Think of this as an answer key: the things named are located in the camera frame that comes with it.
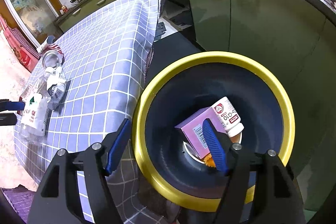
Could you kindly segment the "orange ridged cap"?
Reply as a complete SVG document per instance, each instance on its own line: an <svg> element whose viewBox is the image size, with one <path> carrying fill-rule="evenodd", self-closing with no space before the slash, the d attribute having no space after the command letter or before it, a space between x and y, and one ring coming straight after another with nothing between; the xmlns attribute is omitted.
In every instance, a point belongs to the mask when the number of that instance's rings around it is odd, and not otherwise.
<svg viewBox="0 0 336 224"><path fill-rule="evenodd" d="M215 162L213 160L213 157L212 157L212 155L210 153L203 158L203 162L208 167L211 167L211 168L215 168L216 167Z"/></svg>

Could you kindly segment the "crumpled silver wrapper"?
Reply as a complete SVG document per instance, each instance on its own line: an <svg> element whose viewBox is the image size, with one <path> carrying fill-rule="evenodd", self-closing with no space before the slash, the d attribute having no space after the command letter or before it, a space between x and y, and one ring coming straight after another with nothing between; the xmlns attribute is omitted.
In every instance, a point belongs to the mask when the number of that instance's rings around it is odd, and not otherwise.
<svg viewBox="0 0 336 224"><path fill-rule="evenodd" d="M47 67L45 70L46 90L50 97L48 107L55 110L62 100L67 86L67 79L61 65Z"/></svg>

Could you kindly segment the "yellow-rimmed dark trash bin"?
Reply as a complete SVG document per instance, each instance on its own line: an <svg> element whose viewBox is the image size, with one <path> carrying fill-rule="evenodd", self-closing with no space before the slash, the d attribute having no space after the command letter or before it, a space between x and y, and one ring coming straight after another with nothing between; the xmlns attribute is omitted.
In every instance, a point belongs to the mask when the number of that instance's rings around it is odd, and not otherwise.
<svg viewBox="0 0 336 224"><path fill-rule="evenodd" d="M283 85L257 61L222 51L184 57L145 88L133 118L136 162L149 184L181 207L215 212L235 156L248 155L235 189L249 203L254 169L271 153L287 164L294 112Z"/></svg>

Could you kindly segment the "green kitchen cabinets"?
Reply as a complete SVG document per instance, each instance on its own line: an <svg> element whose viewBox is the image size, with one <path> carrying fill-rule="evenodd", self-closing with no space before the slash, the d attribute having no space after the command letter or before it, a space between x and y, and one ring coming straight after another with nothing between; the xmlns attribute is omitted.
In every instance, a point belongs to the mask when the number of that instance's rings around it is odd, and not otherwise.
<svg viewBox="0 0 336 224"><path fill-rule="evenodd" d="M169 0L205 50L248 56L282 82L297 119L335 113L335 8L329 0Z"/></svg>

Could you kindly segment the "red aluminium drink can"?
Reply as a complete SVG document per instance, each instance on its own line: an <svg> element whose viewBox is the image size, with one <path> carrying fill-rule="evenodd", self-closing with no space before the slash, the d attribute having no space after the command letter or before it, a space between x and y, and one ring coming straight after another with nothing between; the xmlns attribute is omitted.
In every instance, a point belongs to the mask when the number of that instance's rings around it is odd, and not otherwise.
<svg viewBox="0 0 336 224"><path fill-rule="evenodd" d="M49 45L43 52L42 65L44 68L56 68L63 64L64 55L58 44Z"/></svg>

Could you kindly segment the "white blue tube packet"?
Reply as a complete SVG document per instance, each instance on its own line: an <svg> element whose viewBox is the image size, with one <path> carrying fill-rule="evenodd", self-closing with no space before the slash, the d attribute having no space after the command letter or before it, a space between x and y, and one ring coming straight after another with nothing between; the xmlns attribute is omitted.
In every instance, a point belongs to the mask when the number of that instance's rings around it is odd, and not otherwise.
<svg viewBox="0 0 336 224"><path fill-rule="evenodd" d="M46 50L55 40L53 35L47 36L44 42L41 43L40 46L37 47L37 53L42 54L44 50Z"/></svg>

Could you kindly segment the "blue checkered tablecloth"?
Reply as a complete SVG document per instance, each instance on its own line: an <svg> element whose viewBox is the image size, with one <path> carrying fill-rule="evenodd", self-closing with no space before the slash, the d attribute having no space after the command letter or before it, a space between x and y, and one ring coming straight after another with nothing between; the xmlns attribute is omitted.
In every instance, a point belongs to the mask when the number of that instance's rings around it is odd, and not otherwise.
<svg viewBox="0 0 336 224"><path fill-rule="evenodd" d="M131 122L160 10L161 0L116 0L57 40L65 57L67 86L59 106L49 110L45 136L38 141L22 138L22 117L15 126L15 153L38 186L58 150L84 151L117 131L124 119ZM39 61L27 83L24 103L45 70ZM114 204L122 223L161 223L161 217L139 203L138 167L130 146L129 139L117 169L106 178ZM94 223L82 171L77 179L84 218Z"/></svg>

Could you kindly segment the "white plastic bag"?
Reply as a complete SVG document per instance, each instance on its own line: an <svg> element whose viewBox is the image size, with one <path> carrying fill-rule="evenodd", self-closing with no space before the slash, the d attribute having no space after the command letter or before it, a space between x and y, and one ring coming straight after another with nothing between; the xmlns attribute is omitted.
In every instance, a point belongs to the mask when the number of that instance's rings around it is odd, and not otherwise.
<svg viewBox="0 0 336 224"><path fill-rule="evenodd" d="M44 76L37 79L29 95L20 123L20 135L29 141L38 141L45 136L49 115L50 95L47 91L47 80Z"/></svg>

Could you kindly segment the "pink cardboard box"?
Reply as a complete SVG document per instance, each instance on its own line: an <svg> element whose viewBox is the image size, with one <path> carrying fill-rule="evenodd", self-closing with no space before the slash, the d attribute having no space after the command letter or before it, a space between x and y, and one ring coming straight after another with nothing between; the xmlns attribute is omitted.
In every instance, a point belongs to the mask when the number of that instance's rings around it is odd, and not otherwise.
<svg viewBox="0 0 336 224"><path fill-rule="evenodd" d="M218 132L226 133L222 123L211 107L198 110L189 118L175 126L177 130L183 133L185 139L197 153L199 159L203 159L210 152L202 132L203 121L207 118L210 119Z"/></svg>

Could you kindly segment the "red checkered apron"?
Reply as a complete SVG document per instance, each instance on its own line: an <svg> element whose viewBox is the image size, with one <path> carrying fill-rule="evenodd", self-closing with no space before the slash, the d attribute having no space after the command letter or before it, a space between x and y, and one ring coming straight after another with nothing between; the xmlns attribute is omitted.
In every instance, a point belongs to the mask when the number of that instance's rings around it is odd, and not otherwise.
<svg viewBox="0 0 336 224"><path fill-rule="evenodd" d="M29 72L32 72L40 59L37 50L25 39L17 28L8 26L2 16L1 28L3 29L4 36L18 61Z"/></svg>

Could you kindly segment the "white supplement bottle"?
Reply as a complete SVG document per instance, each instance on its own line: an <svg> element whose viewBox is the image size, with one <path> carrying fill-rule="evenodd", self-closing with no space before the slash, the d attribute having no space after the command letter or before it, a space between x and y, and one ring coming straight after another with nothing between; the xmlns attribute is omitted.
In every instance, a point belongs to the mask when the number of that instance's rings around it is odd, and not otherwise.
<svg viewBox="0 0 336 224"><path fill-rule="evenodd" d="M230 138L235 137L244 130L240 115L227 97L218 100L211 108Z"/></svg>

